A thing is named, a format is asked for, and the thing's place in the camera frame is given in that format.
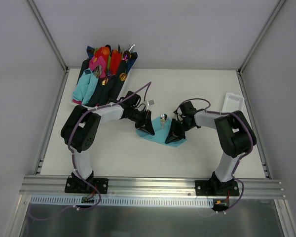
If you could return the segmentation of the light blue paper napkin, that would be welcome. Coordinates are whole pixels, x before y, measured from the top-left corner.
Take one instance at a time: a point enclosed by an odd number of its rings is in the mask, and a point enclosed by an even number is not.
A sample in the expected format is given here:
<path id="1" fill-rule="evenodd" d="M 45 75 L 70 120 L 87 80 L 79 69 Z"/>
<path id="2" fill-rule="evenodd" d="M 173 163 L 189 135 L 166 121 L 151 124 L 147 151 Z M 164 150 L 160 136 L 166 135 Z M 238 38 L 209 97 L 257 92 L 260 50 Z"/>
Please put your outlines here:
<path id="1" fill-rule="evenodd" d="M 136 130 L 136 133 L 139 137 L 141 137 L 145 140 L 176 148 L 176 147 L 180 146 L 181 144 L 185 143 L 187 141 L 187 139 L 182 139 L 180 141 L 166 144 L 165 140 L 166 140 L 168 133 L 170 131 L 170 125 L 171 125 L 171 120 L 169 118 L 165 121 L 165 124 L 163 125 L 163 127 L 161 127 L 160 118 L 155 118 L 154 120 L 152 120 L 152 126 L 154 129 L 155 135 L 150 135 L 150 134 L 145 133 L 141 130 Z"/>

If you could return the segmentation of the wooden handled spoon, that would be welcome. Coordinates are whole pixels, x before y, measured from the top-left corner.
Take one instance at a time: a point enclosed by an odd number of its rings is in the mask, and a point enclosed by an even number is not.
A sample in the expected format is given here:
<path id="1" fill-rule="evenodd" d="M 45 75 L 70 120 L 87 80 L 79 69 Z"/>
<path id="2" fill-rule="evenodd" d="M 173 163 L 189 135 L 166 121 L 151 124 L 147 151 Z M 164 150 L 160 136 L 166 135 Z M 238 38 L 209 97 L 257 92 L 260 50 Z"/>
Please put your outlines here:
<path id="1" fill-rule="evenodd" d="M 160 124 L 161 124 L 161 129 L 163 129 L 166 121 L 167 121 L 168 116 L 166 114 L 161 114 L 160 115 Z"/>

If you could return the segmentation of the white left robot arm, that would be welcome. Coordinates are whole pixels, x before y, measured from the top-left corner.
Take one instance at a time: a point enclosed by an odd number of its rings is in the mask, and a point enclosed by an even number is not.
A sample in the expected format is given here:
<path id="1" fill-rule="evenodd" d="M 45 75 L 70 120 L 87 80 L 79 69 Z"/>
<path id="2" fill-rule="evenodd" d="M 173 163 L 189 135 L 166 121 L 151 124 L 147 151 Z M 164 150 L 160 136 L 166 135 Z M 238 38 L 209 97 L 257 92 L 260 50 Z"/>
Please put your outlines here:
<path id="1" fill-rule="evenodd" d="M 94 172 L 87 150 L 94 142 L 99 125 L 120 119 L 133 121 L 136 130 L 155 135 L 151 111 L 139 110 L 131 102 L 109 103 L 90 110 L 83 105 L 77 105 L 61 129 L 61 137 L 73 156 L 74 170 L 71 177 L 81 192 L 87 193 L 93 188 Z"/>

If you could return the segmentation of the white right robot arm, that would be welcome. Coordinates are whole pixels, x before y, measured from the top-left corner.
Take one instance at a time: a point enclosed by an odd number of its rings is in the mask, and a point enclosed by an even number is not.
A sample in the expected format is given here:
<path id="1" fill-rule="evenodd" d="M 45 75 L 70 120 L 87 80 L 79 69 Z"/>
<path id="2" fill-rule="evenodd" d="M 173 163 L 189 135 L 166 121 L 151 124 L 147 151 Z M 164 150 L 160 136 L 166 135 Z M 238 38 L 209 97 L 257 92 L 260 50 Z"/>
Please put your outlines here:
<path id="1" fill-rule="evenodd" d="M 256 136 L 240 110 L 229 113 L 198 110 L 185 114 L 181 120 L 172 119 L 165 143 L 185 139 L 185 133 L 195 127 L 207 127 L 217 132 L 223 154 L 210 181 L 212 192 L 223 195 L 234 181 L 234 172 L 240 160 L 256 145 Z"/>

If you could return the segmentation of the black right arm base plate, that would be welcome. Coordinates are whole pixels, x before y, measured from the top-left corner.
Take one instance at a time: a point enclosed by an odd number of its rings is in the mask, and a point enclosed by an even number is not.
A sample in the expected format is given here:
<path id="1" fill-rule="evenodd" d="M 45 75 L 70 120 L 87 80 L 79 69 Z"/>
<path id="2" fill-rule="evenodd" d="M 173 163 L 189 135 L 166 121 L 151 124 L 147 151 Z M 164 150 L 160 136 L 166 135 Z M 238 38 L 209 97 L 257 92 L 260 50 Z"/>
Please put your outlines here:
<path id="1" fill-rule="evenodd" d="M 213 180 L 196 180 L 194 183 L 197 196 L 238 197 L 240 195 L 238 183 L 235 180 L 223 183 Z"/>

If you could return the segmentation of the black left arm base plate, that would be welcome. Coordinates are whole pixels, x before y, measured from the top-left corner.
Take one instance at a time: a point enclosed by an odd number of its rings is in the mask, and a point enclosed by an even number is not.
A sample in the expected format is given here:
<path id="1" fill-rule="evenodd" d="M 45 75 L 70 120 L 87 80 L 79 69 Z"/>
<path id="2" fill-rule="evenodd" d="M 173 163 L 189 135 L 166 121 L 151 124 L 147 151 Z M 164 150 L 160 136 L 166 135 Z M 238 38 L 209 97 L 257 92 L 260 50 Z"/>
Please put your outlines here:
<path id="1" fill-rule="evenodd" d="M 94 186 L 100 194 L 107 194 L 109 187 L 109 179 L 107 178 L 88 178 L 86 180 L 92 186 Z M 91 194 L 94 189 L 83 182 L 80 178 L 71 175 L 66 180 L 65 193 L 68 194 Z"/>

